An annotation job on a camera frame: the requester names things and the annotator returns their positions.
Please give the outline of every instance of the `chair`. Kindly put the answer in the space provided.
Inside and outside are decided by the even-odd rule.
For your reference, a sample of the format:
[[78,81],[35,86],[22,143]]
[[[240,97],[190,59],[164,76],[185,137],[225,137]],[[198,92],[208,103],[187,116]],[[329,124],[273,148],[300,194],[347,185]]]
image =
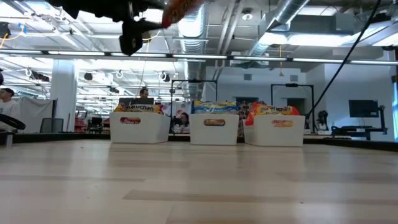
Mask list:
[[43,118],[40,133],[60,133],[63,131],[62,118]]

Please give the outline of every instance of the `black monitor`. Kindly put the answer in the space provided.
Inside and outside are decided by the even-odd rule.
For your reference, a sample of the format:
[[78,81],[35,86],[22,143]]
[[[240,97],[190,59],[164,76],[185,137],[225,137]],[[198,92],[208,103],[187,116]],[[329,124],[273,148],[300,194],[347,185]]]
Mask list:
[[102,124],[102,118],[92,118],[91,119],[91,124],[93,126],[101,126]]
[[132,105],[153,105],[155,103],[155,98],[136,98],[131,101]]
[[349,116],[352,118],[378,118],[377,100],[349,100]]

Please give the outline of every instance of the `orange snack bag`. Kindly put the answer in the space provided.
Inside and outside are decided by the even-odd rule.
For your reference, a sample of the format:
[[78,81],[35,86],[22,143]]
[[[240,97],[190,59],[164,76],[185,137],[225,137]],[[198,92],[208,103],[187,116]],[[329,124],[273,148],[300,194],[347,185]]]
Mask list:
[[293,106],[277,107],[254,103],[253,109],[250,111],[248,118],[246,119],[246,125],[253,125],[254,116],[257,115],[300,115],[300,113]]
[[131,105],[126,106],[125,104],[119,104],[114,112],[146,112],[146,113],[158,113],[163,115],[163,105]]
[[171,0],[163,12],[162,27],[168,28],[179,22],[185,15],[202,5],[204,0]]

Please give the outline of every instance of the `wooden floor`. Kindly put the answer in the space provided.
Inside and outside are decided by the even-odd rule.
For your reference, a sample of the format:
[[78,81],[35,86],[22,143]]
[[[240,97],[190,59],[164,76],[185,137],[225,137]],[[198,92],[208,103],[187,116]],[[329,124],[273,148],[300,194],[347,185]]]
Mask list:
[[0,223],[398,223],[398,154],[65,141],[0,149]]

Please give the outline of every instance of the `white bin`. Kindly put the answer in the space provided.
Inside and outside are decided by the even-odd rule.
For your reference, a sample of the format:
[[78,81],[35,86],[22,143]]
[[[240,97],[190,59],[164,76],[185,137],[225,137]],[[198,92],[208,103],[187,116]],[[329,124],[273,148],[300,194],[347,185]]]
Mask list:
[[[140,119],[137,124],[126,123],[125,118]],[[111,142],[160,143],[169,140],[170,118],[157,113],[113,112],[109,115]]]
[[[220,119],[223,126],[207,126],[205,120]],[[239,116],[233,114],[191,114],[191,144],[236,145]]]
[[256,146],[301,147],[304,124],[305,116],[255,116],[254,125],[244,125],[244,142]]

